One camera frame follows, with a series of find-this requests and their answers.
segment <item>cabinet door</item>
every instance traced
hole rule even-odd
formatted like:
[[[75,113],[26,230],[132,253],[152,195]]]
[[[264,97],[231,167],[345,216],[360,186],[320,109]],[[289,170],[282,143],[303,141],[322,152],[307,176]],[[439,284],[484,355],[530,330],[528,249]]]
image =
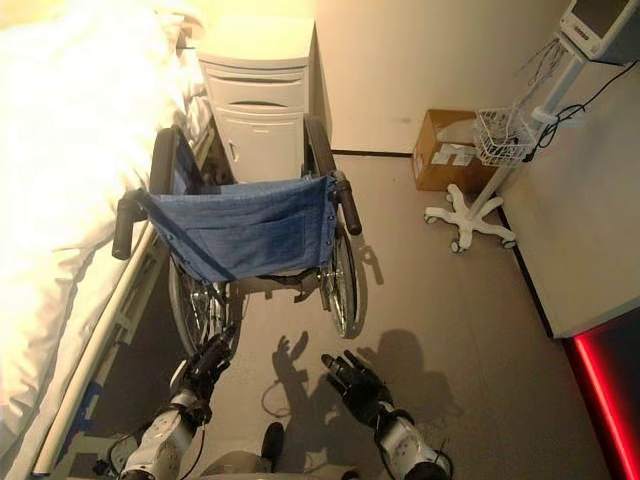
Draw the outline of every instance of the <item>cabinet door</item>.
[[[233,175],[238,182],[300,176],[304,156],[303,114],[214,110]]]

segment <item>red light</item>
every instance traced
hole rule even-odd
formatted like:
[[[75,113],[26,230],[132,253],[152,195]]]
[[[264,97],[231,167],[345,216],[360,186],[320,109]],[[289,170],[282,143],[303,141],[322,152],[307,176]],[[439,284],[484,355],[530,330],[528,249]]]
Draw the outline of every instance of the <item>red light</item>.
[[[582,362],[587,370],[587,374],[589,375],[589,379],[591,380],[591,384],[593,385],[593,389],[596,392],[596,397],[598,398],[598,403],[604,413],[607,427],[611,432],[616,449],[620,455],[620,460],[622,461],[627,480],[640,480],[638,471],[631,463],[631,459],[629,457],[628,448],[624,441],[625,437],[623,436],[621,431],[622,429],[620,428],[621,422],[619,422],[619,417],[616,415],[614,405],[610,400],[610,388],[608,388],[602,381],[603,376],[600,367],[596,362],[594,362],[594,355],[588,348],[588,344],[580,337],[575,338],[575,343],[578,352],[580,353],[580,357],[582,358]]]

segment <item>black baseboard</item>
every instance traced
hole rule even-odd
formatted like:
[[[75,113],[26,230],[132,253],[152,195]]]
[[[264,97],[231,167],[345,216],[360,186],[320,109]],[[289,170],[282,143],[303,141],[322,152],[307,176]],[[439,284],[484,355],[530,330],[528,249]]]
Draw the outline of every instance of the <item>black baseboard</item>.
[[[498,208],[498,215],[500,216],[500,221],[502,224],[511,230],[509,226],[509,221],[507,220],[507,216],[504,213],[502,207]],[[549,324],[549,319],[547,318],[547,314],[542,307],[542,302],[540,301],[540,297],[538,296],[538,292],[536,291],[536,287],[533,284],[533,280],[531,279],[531,275],[529,275],[529,270],[527,269],[527,264],[524,262],[524,258],[522,258],[522,253],[518,248],[518,244],[516,244],[513,249],[513,253],[516,255],[516,260],[518,262],[518,266],[520,267],[520,271],[522,271],[522,276],[524,277],[524,281],[527,284],[527,288],[529,288],[529,292],[531,293],[531,297],[533,298],[533,303],[536,306],[536,310],[538,311],[538,315],[540,316],[540,321],[542,322],[542,326],[544,327],[544,331],[547,334],[547,337],[553,338],[553,330],[551,330],[551,325]]]
[[[411,158],[410,153],[399,152],[369,152],[364,150],[331,150],[334,155],[355,155],[359,157],[402,157]]]

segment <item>white cabinet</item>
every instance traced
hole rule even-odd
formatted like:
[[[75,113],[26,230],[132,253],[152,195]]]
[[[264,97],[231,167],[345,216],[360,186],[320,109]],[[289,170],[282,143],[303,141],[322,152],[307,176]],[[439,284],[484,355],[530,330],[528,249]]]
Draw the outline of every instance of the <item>white cabinet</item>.
[[[313,20],[222,16],[199,51],[222,145],[239,182],[300,175]]]

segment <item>white bedsheet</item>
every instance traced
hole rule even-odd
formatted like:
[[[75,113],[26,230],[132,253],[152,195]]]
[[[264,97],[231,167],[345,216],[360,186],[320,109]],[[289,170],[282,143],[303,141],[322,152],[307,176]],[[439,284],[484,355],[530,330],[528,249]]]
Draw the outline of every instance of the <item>white bedsheet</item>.
[[[156,130],[187,113],[188,76],[167,41],[174,26],[146,8],[103,3],[0,32],[3,473],[40,402],[66,388],[50,380],[72,371],[83,346],[65,347],[78,334],[86,344],[110,294],[105,287],[86,315],[70,315],[83,266],[109,243],[123,192],[148,182]],[[106,264],[117,282],[123,264]],[[55,405],[45,404],[47,415]]]

